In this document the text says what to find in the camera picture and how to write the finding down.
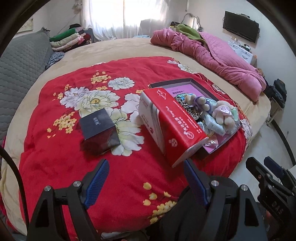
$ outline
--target white curtain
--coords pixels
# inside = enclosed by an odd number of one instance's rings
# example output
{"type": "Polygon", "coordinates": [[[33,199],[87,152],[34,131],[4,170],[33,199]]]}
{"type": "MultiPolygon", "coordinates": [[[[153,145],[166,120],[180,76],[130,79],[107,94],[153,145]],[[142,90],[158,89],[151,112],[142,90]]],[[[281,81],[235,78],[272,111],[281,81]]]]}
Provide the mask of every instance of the white curtain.
{"type": "Polygon", "coordinates": [[[170,0],[83,0],[82,25],[101,40],[149,35],[165,27],[170,0]]]}

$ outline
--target wall-mounted tv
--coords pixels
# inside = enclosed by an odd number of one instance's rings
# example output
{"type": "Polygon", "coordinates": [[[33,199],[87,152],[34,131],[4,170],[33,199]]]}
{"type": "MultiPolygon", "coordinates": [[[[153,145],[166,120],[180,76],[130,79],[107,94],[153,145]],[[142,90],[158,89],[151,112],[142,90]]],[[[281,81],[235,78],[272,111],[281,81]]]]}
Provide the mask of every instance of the wall-mounted tv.
{"type": "Polygon", "coordinates": [[[223,28],[255,43],[259,34],[259,24],[255,21],[232,12],[225,11],[223,28]]]}

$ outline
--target white cabinet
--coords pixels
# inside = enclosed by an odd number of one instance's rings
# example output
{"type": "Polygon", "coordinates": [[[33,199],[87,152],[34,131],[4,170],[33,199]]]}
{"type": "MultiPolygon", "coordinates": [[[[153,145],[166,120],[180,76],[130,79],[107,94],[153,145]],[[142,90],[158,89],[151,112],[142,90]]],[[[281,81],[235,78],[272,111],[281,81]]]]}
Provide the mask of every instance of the white cabinet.
{"type": "Polygon", "coordinates": [[[246,51],[245,49],[241,48],[236,44],[231,43],[230,41],[228,41],[228,45],[235,51],[235,53],[239,57],[242,57],[249,64],[252,64],[254,62],[255,57],[250,52],[246,51]]]}

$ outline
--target white floor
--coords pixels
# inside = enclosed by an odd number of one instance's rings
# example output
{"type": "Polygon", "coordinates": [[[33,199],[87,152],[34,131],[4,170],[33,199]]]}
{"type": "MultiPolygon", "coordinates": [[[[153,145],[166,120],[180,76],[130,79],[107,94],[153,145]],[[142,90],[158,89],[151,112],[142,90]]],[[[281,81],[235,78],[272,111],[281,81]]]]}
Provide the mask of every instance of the white floor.
{"type": "Polygon", "coordinates": [[[235,181],[238,186],[242,184],[247,185],[256,199],[260,193],[258,188],[259,183],[246,169],[246,160],[251,156],[255,157],[261,164],[263,164],[263,160],[266,156],[270,156],[285,169],[290,169],[293,165],[276,130],[264,124],[245,152],[243,160],[230,175],[230,178],[235,181]]]}

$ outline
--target stuffed animal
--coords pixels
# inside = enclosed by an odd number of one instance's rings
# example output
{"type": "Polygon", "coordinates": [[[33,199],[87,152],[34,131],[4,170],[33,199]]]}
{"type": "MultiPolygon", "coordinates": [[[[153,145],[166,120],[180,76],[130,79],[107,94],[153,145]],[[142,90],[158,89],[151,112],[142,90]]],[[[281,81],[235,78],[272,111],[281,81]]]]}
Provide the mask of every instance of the stuffed animal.
{"type": "Polygon", "coordinates": [[[227,101],[217,101],[217,106],[213,111],[212,116],[216,119],[216,122],[220,125],[225,124],[226,126],[232,127],[235,125],[231,110],[234,106],[229,104],[227,101]]]}
{"type": "Polygon", "coordinates": [[[201,110],[209,111],[210,103],[203,96],[196,96],[195,94],[185,94],[184,102],[190,107],[200,108],[201,110]]]}

